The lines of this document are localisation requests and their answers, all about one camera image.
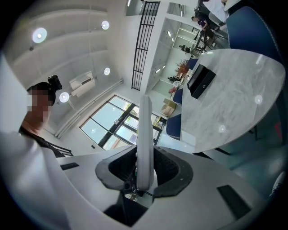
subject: black window frame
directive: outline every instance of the black window frame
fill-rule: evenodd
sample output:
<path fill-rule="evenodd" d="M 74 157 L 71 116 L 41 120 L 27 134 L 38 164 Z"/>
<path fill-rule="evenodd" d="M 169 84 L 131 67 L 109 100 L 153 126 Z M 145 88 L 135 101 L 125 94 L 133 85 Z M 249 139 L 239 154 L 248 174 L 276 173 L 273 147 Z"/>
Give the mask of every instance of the black window frame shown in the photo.
<path fill-rule="evenodd" d="M 123 101 L 126 101 L 127 103 L 130 104 L 130 106 L 129 106 L 126 110 L 123 110 L 123 109 L 119 108 L 118 106 L 112 104 L 110 101 L 111 101 L 113 98 L 115 98 L 115 97 L 117 97 L 117 98 L 119 98 L 119 99 L 121 99 L 121 100 L 123 100 Z M 101 124 L 99 124 L 97 121 L 95 121 L 95 120 L 92 118 L 92 117 L 93 117 L 98 111 L 100 111 L 106 104 L 110 104 L 110 105 L 116 107 L 117 109 L 123 111 L 122 115 L 118 118 L 118 122 L 117 122 L 117 123 L 114 123 L 110 129 L 106 129 L 104 126 L 102 126 Z M 120 127 L 123 126 L 123 127 L 127 128 L 128 130 L 131 130 L 132 132 L 134 132 L 136 135 L 138 135 L 138 134 L 137 134 L 137 129 L 135 129 L 134 127 L 131 127 L 130 125 L 128 125 L 128 124 L 125 123 L 125 121 L 128 119 L 129 116 L 130 116 L 131 118 L 134 118 L 134 119 L 136 119 L 137 121 L 139 121 L 139 118 L 138 118 L 137 116 L 135 116 L 135 115 L 133 115 L 133 114 L 130 113 L 135 107 L 139 108 L 138 105 L 136 105 L 136 104 L 134 104 L 134 103 L 132 103 L 132 102 L 130 102 L 130 101 L 128 101 L 128 100 L 126 100 L 126 99 L 118 96 L 118 95 L 114 95 L 114 96 L 111 97 L 109 100 L 107 100 L 100 108 L 98 108 L 92 115 L 90 115 L 90 116 L 87 118 L 87 120 L 86 120 L 79 128 L 82 130 L 83 133 L 85 133 L 85 131 L 82 129 L 82 127 L 91 119 L 91 120 L 94 121 L 96 124 L 98 124 L 100 127 L 102 127 L 103 129 L 105 129 L 107 132 L 106 132 L 106 134 L 103 136 L 103 138 L 99 141 L 99 143 L 96 143 L 93 139 L 91 139 L 91 138 L 89 137 L 89 135 L 88 135 L 87 133 L 85 133 L 86 136 L 88 136 L 94 143 L 96 143 L 96 144 L 97 144 L 99 147 L 101 147 L 103 150 L 105 150 L 105 149 L 104 149 L 104 145 L 107 143 L 107 141 L 110 139 L 111 136 L 117 137 L 118 139 L 120 139 L 121 141 L 125 142 L 125 143 L 128 144 L 128 145 L 133 145 L 134 143 L 132 143 L 132 142 L 130 142 L 129 140 L 126 140 L 125 138 L 117 135 L 117 131 L 119 130 Z M 153 138 L 154 145 L 156 145 L 156 144 L 158 143 L 158 141 L 159 141 L 161 132 L 162 132 L 162 130 L 163 130 L 164 123 L 166 123 L 165 121 L 166 121 L 165 119 L 161 118 L 161 122 L 163 122 L 161 128 L 156 127 L 156 126 L 153 125 L 153 129 L 155 129 L 156 131 L 158 131 L 157 137 L 156 137 L 156 138 Z"/>

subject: oval table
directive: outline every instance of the oval table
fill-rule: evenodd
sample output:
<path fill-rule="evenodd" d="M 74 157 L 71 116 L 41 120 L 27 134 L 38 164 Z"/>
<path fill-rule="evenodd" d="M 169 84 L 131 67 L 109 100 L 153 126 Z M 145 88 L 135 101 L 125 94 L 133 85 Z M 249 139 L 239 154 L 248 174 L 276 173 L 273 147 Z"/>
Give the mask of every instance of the oval table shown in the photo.
<path fill-rule="evenodd" d="M 225 145 L 251 130 L 275 103 L 284 83 L 283 65 L 238 49 L 200 55 L 199 64 L 216 76 L 195 99 L 183 87 L 180 140 L 203 152 Z"/>

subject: cardboard box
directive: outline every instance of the cardboard box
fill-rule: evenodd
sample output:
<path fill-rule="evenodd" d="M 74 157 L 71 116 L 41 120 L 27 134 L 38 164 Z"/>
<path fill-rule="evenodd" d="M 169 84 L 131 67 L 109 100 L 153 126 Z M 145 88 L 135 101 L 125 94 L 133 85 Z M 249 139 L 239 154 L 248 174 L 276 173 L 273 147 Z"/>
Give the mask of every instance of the cardboard box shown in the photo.
<path fill-rule="evenodd" d="M 166 117 L 170 117 L 176 108 L 176 103 L 168 99 L 164 99 L 164 103 L 165 105 L 163 105 L 161 113 Z"/>

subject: red object on floor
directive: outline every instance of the red object on floor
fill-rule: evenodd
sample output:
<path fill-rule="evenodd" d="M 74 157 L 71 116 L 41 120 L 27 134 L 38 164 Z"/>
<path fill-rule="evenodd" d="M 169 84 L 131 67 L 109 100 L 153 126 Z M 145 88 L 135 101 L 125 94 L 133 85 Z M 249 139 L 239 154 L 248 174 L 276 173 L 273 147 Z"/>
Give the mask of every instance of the red object on floor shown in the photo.
<path fill-rule="evenodd" d="M 282 139 L 282 133 L 281 133 L 281 130 L 280 130 L 280 125 L 281 125 L 281 123 L 278 122 L 278 123 L 276 123 L 276 124 L 274 125 L 274 128 L 275 128 L 275 130 L 276 130 L 276 132 L 277 132 L 278 137 L 279 137 L 280 139 Z"/>

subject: flower arrangement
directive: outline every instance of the flower arrangement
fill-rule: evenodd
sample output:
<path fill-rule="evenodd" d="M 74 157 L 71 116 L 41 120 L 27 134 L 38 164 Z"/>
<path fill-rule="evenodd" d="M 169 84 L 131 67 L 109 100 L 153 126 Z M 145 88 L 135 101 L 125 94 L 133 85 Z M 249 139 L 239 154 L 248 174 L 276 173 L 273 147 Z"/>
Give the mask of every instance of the flower arrangement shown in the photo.
<path fill-rule="evenodd" d="M 185 76 L 185 74 L 187 74 L 189 71 L 189 68 L 186 66 L 187 62 L 188 60 L 184 60 L 177 64 L 177 69 L 175 69 L 177 77 Z"/>

